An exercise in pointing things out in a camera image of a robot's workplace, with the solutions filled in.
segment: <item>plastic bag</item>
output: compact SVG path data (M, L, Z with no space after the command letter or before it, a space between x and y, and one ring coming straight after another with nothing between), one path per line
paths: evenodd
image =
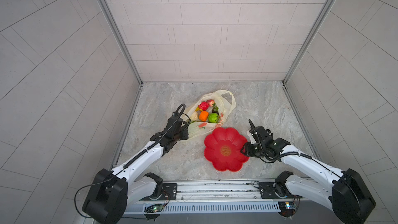
M232 102L228 102L224 97L222 97L223 94L229 93L232 97ZM202 101L207 101L209 99L214 100L215 104L218 107L218 114L220 115L220 120L218 123L210 123L210 122L193 122L189 125L188 127L188 136L190 140L192 138L198 137L200 135L212 132L215 128L221 127L225 121L228 115L232 112L232 110L236 107L236 101L234 98L234 95L227 90L218 90L214 93L208 93L205 94L198 100L195 104L192 106L188 107L185 109L184 113L186 113L188 116L191 116L193 112L195 112L195 109L199 106ZM182 119L184 121L187 121L188 118L183 115Z

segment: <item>marble floor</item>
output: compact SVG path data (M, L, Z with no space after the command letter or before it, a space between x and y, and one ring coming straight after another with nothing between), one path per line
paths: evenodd
M274 139L281 137L308 155L311 148L291 109L280 82L206 82L206 83L146 83L143 86L118 163L121 164L156 132L162 131L167 119L181 104L190 106L203 94L229 90L236 99L236 108L223 127L234 127L243 136L249 129L248 119L255 126L271 129ZM238 172L219 172L208 162L203 151L206 135L179 141L173 149L148 167L165 181L201 179L266 179L275 178L284 170L306 177L281 162L264 163L251 157Z

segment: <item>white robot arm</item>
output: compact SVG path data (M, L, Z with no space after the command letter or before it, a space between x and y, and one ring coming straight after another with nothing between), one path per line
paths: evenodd
M83 204L83 211L102 224L115 224L124 214L126 206L144 197L156 199L162 191L163 180L153 173L137 178L156 160L177 143L188 139L187 127L180 117L185 105L179 106L163 132L151 137L145 147L129 160L108 171L102 169ZM334 211L345 224L361 224L376 206L361 176L348 169L346 172L332 167L301 152L288 141L273 139L270 130L254 127L249 120L251 140L241 152L248 157L258 157L266 163L284 162L295 167L314 181L302 179L291 172L282 172L274 184L275 193L305 197Z

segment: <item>green fruit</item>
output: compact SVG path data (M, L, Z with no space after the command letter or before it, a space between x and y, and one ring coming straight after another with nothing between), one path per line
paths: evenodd
M213 112L213 113L218 113L218 107L217 107L217 106L214 106L212 112Z
M218 123L220 116L217 113L211 113L207 119L210 123Z

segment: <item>gray tile wall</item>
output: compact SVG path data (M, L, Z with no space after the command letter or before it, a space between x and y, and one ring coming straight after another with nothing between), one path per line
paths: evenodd
M137 90L96 0L0 0L2 221L82 223Z
M397 0L336 0L287 83L322 160L364 179L369 224L398 223L397 33Z
M281 80L325 0L107 0L141 78Z

